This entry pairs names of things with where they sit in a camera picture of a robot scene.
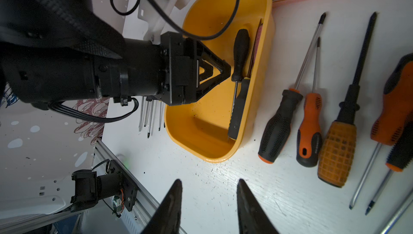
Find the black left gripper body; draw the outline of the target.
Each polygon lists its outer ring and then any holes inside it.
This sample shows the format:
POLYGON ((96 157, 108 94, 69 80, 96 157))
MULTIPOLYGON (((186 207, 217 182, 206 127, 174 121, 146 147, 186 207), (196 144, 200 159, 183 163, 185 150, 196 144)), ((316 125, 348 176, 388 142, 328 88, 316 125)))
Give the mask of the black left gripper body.
POLYGON ((165 80, 159 100, 169 106, 196 103, 231 74, 231 66, 201 41, 167 32, 160 47, 165 80))

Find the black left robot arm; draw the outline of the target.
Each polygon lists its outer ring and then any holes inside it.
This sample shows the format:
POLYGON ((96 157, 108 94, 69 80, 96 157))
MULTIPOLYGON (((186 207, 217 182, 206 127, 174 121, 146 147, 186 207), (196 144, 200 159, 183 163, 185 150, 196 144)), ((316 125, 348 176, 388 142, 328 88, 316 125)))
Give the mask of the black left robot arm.
POLYGON ((125 39, 91 0, 1 0, 1 86, 35 107, 99 97, 126 105, 133 96, 190 104, 230 73, 200 37, 125 39))

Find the amber handle black screwdriver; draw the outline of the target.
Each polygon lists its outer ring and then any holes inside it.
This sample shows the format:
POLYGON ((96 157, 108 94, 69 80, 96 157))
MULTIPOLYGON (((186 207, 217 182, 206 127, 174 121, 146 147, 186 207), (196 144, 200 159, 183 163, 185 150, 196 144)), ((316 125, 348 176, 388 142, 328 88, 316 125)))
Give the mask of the amber handle black screwdriver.
POLYGON ((360 80, 377 16, 377 12, 374 12, 370 17, 353 81, 347 89, 345 100, 339 104, 340 111, 330 125, 319 154, 318 178, 337 188, 342 188, 347 182, 354 159, 357 143, 354 120, 360 109, 357 104, 360 80))

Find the black orange stubby screwdriver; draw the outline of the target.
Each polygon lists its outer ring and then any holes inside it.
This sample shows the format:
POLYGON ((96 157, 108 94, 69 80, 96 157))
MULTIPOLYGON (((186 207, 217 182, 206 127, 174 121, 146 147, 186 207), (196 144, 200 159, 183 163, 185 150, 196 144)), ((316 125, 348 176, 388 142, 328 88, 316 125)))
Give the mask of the black orange stubby screwdriver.
POLYGON ((293 88, 282 92, 282 100, 275 115, 266 124, 258 151, 259 158, 267 163, 273 164, 281 153, 288 140, 291 131, 291 122, 297 105, 302 101, 303 95, 299 92, 299 85, 305 69, 315 51, 316 40, 320 37, 327 13, 324 12, 317 24, 317 28, 311 40, 309 49, 305 55, 301 69, 293 88))

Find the orange black small screwdriver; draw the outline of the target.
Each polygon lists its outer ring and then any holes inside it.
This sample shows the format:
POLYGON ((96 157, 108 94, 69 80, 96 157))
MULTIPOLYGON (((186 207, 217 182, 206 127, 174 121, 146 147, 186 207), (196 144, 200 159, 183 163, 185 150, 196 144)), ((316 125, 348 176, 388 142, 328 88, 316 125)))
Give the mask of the orange black small screwdriver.
POLYGON ((320 62, 321 39, 316 42, 314 78, 311 92, 305 96, 304 118, 297 134, 297 162, 304 167, 315 167, 322 147, 322 131, 319 118, 322 110, 322 96, 316 92, 318 65, 320 62))

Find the pink handle screwdriver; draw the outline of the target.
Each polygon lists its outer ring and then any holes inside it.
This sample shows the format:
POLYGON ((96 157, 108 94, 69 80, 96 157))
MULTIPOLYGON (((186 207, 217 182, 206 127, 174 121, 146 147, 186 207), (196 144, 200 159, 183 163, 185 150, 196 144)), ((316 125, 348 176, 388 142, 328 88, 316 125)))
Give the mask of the pink handle screwdriver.
POLYGON ((258 28, 256 30, 256 35, 254 39, 254 44, 252 47, 250 61, 248 63, 248 72, 247 76, 239 83, 238 85, 238 94, 235 102, 234 108, 234 118, 232 122, 230 122, 229 129, 228 129, 228 137, 232 140, 236 140, 238 138, 240 124, 242 121, 244 108, 246 104, 247 93, 250 85, 252 69, 256 58, 256 52, 259 44, 260 34, 262 30, 262 19, 260 19, 258 28))

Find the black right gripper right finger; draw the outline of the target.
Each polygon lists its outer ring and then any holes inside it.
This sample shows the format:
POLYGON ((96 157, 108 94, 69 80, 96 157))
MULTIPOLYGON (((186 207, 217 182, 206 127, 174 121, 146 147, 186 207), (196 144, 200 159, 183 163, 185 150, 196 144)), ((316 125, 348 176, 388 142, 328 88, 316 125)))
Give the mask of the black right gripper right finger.
POLYGON ((279 234, 244 179, 237 184, 237 213, 240 234, 279 234))

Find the orange black large screwdriver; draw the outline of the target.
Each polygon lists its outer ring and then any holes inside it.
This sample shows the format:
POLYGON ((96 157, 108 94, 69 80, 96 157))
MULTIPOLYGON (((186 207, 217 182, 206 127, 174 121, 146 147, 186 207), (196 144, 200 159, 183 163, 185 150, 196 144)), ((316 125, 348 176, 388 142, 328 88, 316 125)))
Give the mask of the orange black large screwdriver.
POLYGON ((371 129, 371 139, 376 141, 377 145, 351 198, 349 209, 356 205, 382 146, 393 146, 397 143, 412 112, 413 55, 410 53, 400 59, 384 86, 382 112, 371 129))

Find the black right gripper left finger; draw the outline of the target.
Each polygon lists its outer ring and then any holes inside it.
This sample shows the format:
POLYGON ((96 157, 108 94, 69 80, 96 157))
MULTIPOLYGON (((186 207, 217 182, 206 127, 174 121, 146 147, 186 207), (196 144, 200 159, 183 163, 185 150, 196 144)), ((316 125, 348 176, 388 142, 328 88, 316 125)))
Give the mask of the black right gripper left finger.
POLYGON ((176 179, 141 234, 178 234, 181 222, 182 182, 176 179))

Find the slim orange black screwdriver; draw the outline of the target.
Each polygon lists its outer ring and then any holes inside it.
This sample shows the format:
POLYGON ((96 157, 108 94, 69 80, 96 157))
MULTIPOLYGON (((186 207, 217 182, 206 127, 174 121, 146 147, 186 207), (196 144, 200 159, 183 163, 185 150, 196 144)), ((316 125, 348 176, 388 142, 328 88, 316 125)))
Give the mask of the slim orange black screwdriver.
POLYGON ((394 172, 402 172, 412 161, 413 159, 413 119, 410 119, 407 125, 404 128, 404 131, 397 141, 397 143, 393 146, 390 154, 387 157, 386 166, 389 168, 385 178, 383 179, 382 183, 376 190, 373 198, 371 199, 365 215, 368 215, 376 202, 378 201, 379 197, 381 196, 382 192, 386 188, 386 185, 390 178, 392 177, 394 172))

